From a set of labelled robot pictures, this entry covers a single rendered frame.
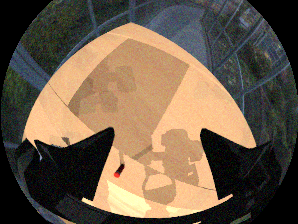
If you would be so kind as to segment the dark red peg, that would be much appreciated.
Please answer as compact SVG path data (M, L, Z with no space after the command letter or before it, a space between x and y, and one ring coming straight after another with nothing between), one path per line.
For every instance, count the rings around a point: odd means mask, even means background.
M114 177L116 177L116 179L117 179L117 177L120 177L122 171L124 171L124 167L125 167L125 165L121 164L120 167L117 168L117 171L114 172Z

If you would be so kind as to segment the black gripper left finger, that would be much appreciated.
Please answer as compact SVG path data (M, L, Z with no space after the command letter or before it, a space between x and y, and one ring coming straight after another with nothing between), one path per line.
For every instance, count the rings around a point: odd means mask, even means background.
M108 127L67 148L53 147L52 144L45 144L44 141L41 143L37 139L33 140L33 143L36 144L40 156L49 164L55 165L73 188L86 200L93 201L113 140L113 127Z

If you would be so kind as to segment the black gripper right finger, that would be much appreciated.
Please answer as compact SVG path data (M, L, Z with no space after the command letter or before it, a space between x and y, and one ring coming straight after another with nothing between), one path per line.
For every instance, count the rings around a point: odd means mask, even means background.
M201 129L200 139L212 171L218 201L231 194L231 190L245 179L258 160L270 152L274 143L271 140L258 147L245 148L208 128Z

